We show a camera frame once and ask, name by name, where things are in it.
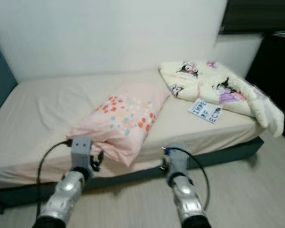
black furniture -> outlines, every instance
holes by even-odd
[[[264,37],[246,80],[270,96],[285,114],[285,37]]]
[[[285,30],[285,0],[228,0],[220,34]]]

folded blanket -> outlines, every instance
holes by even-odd
[[[200,98],[224,109],[255,117],[274,137],[283,133],[284,114],[257,87],[215,62],[162,63],[160,74],[172,94],[180,99]]]

card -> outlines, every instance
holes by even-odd
[[[188,111],[214,124],[222,110],[222,105],[210,104],[198,98]]]

black cable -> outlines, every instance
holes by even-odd
[[[207,195],[206,195],[206,200],[205,200],[205,204],[204,204],[204,210],[207,210],[207,207],[209,205],[209,200],[210,200],[210,184],[209,184],[208,176],[204,170],[204,167],[201,165],[201,163],[199,162],[199,160],[197,160],[196,157],[194,157],[191,153],[189,153],[188,151],[186,151],[182,148],[167,147],[167,148],[165,148],[165,150],[178,150],[178,151],[184,152],[185,154],[187,154],[189,157],[191,157],[198,164],[199,168],[202,170],[202,172],[204,174],[206,185],[207,185]]]
[[[43,165],[43,162],[45,160],[45,158],[49,155],[49,153],[56,147],[58,147],[59,145],[62,145],[62,144],[66,144],[67,146],[71,146],[72,144],[72,140],[67,140],[67,141],[63,141],[63,142],[59,142],[55,145],[53,145],[42,157],[40,163],[39,163],[39,166],[38,166],[38,172],[37,172],[37,212],[36,212],[36,219],[37,217],[39,216],[40,214],[40,209],[41,209],[41,185],[40,185],[40,176],[41,176],[41,170],[42,170],[42,165]]]

white wall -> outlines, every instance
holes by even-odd
[[[226,0],[0,0],[15,77],[156,69],[218,59],[244,76],[260,37],[217,37]]]

